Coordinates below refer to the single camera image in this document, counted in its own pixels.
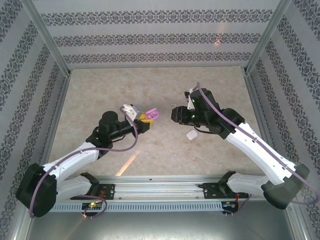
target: small white object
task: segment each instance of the small white object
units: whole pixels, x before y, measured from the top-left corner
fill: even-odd
[[[134,121],[136,119],[136,116],[138,115],[138,113],[134,110],[134,108],[131,105],[127,105],[124,104],[123,105],[123,110],[126,112],[126,114],[128,115],[128,117]]]
[[[188,109],[188,110],[190,110],[190,109],[195,109],[195,106],[194,106],[194,104],[193,104],[193,102],[192,102],[192,100],[191,100],[191,97],[190,97],[190,94],[192,94],[192,93],[193,93],[193,89],[190,88],[190,90],[189,90],[189,96],[188,96],[188,99],[187,99],[187,102],[188,102],[187,109]]]
[[[196,137],[198,137],[198,133],[196,130],[193,129],[193,130],[188,131],[186,133],[186,137],[191,141],[191,140],[195,139]]]

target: cable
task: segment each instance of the cable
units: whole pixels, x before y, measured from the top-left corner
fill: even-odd
[[[87,207],[84,210],[83,214],[82,214],[84,216],[84,218],[87,218],[87,217],[89,217],[90,219],[96,218],[99,215],[103,214],[107,210],[107,201],[102,197],[99,197],[99,196],[88,196],[88,195],[78,195],[77,197],[87,198],[87,199],[98,199],[98,200],[101,200],[102,202],[104,202],[104,208],[94,216],[87,216],[86,215],[87,210],[90,209],[90,207]]]
[[[252,194],[250,194],[250,195],[248,196],[248,198],[244,201],[244,203],[243,203],[242,206],[238,209],[238,211],[236,211],[236,212],[234,212],[234,213],[233,213],[232,211],[225,210],[225,209],[223,209],[223,211],[224,211],[224,212],[227,212],[227,213],[229,213],[229,214],[232,214],[232,217],[235,216],[235,215],[237,215],[237,214],[238,214],[239,212],[241,212],[241,211],[244,209],[244,207],[248,204],[251,196],[252,196]]]
[[[116,143],[116,142],[119,142],[119,141],[123,140],[126,136],[127,136],[127,135],[124,135],[122,138],[119,138],[119,139],[117,139],[117,140],[112,141],[112,143],[114,144],[114,143]]]
[[[200,130],[199,128],[196,128],[196,126],[193,126],[195,130],[197,130],[199,133],[203,133],[203,134],[213,134],[212,132],[210,131],[203,131],[203,130]]]
[[[198,88],[200,94],[205,99],[205,101],[209,104],[209,106],[227,123],[238,129],[240,132],[242,132],[244,135],[255,141],[257,144],[259,144],[268,154],[270,154],[281,166],[286,168],[291,174],[293,174],[296,178],[298,178],[301,182],[303,182],[305,185],[307,185],[315,194],[315,200],[311,202],[299,202],[299,201],[292,201],[293,204],[300,204],[300,205],[313,205],[319,202],[320,200],[320,193],[305,179],[303,179],[299,174],[297,174],[295,171],[293,171],[290,167],[288,167],[284,162],[281,161],[272,151],[270,151],[262,142],[260,142],[257,138],[252,136],[247,131],[243,130],[241,127],[236,125],[234,122],[230,121],[227,117],[225,117],[208,99],[208,97],[205,95],[204,91],[200,87],[200,83],[198,82],[196,84],[196,87]]]
[[[83,152],[87,152],[87,151],[92,151],[92,150],[98,150],[98,151],[110,151],[110,152],[125,152],[125,151],[129,151],[131,150],[138,142],[138,129],[134,123],[134,121],[131,120],[131,118],[127,115],[127,113],[124,111],[124,108],[121,107],[120,108],[120,111],[124,114],[124,116],[126,117],[125,119],[127,121],[129,121],[129,123],[131,123],[132,127],[133,127],[133,130],[134,130],[134,136],[135,136],[135,139],[134,139],[134,142],[133,144],[128,147],[128,148],[125,148],[125,149],[112,149],[112,148],[103,148],[103,147],[89,147],[89,148],[85,148],[85,149],[82,149],[82,150],[78,150],[78,151],[75,151],[73,153],[70,153],[69,155],[65,156],[63,159],[61,159],[60,161],[58,161],[55,165],[53,165],[42,177],[41,179],[39,180],[38,184],[36,185],[35,189],[34,189],[34,192],[33,192],[33,195],[32,195],[32,198],[31,198],[31,202],[30,202],[30,207],[29,207],[29,216],[30,218],[34,218],[34,214],[33,214],[33,211],[34,211],[34,205],[35,205],[35,199],[36,199],[36,196],[37,196],[37,193],[39,191],[39,188],[41,186],[41,184],[43,183],[43,181],[45,180],[45,178],[55,169],[57,169],[57,167],[62,164],[64,161],[66,161],[67,159],[71,158],[72,156],[74,155],[77,155],[77,154],[82,154]]]
[[[239,204],[239,193],[236,193],[235,196],[236,196],[235,205],[238,205]]]

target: yellow object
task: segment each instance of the yellow object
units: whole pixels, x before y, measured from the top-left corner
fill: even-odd
[[[150,123],[150,127],[152,127],[152,124],[154,123],[154,120],[151,119],[141,119],[140,121],[144,123]]]
[[[146,118],[146,114],[144,112],[141,113],[141,116],[139,117],[138,120],[144,123],[150,123],[150,127],[152,127],[152,124],[154,123],[154,120]]]
[[[142,120],[142,119],[147,119],[147,118],[146,118],[146,114],[145,114],[144,112],[141,113],[141,116],[139,117],[138,120]]]

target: striped wallpaper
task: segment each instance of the striped wallpaper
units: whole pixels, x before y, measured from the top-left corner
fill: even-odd
[[[279,0],[35,0],[70,69],[245,66]]]
[[[320,0],[293,0],[264,48],[251,77],[274,147],[310,169],[320,185]],[[314,194],[303,188],[298,199]],[[320,203],[301,206],[311,239],[320,239]]]
[[[15,193],[39,163],[65,76],[18,0],[0,0],[0,240],[14,227]]]

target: orange light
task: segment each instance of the orange light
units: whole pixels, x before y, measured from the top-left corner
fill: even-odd
[[[116,173],[116,176],[121,176],[124,171],[129,167],[129,165],[135,160],[135,158],[139,155],[139,151],[136,151],[129,159],[126,161],[126,163],[121,167],[121,169]]]

